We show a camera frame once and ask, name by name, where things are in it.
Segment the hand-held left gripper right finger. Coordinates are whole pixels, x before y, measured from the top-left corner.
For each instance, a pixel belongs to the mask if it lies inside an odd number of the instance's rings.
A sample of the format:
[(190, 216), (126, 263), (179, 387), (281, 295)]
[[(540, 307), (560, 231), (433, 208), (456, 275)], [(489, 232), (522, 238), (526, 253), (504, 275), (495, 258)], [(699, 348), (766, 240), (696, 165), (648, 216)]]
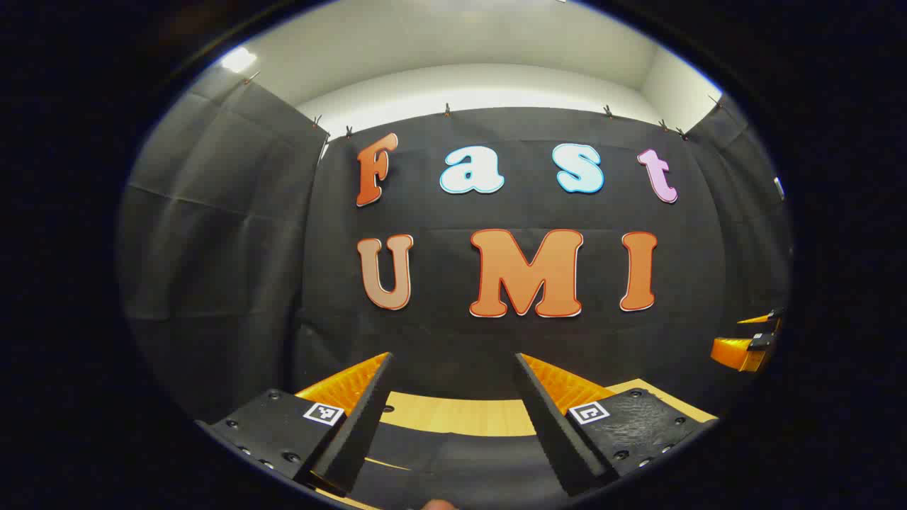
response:
[(661, 467), (717, 423), (644, 385), (607, 390), (524, 353), (514, 356), (514, 381), (541, 448), (572, 497)]

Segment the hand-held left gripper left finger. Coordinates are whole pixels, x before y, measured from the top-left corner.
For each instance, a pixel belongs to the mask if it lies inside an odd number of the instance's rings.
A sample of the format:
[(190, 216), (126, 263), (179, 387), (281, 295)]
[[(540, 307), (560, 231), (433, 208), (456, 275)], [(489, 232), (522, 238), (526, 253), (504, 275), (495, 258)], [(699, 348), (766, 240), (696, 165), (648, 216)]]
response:
[(345, 497), (381, 422), (394, 361), (372, 356), (305, 390), (265, 390), (223, 419), (195, 423), (259, 470)]

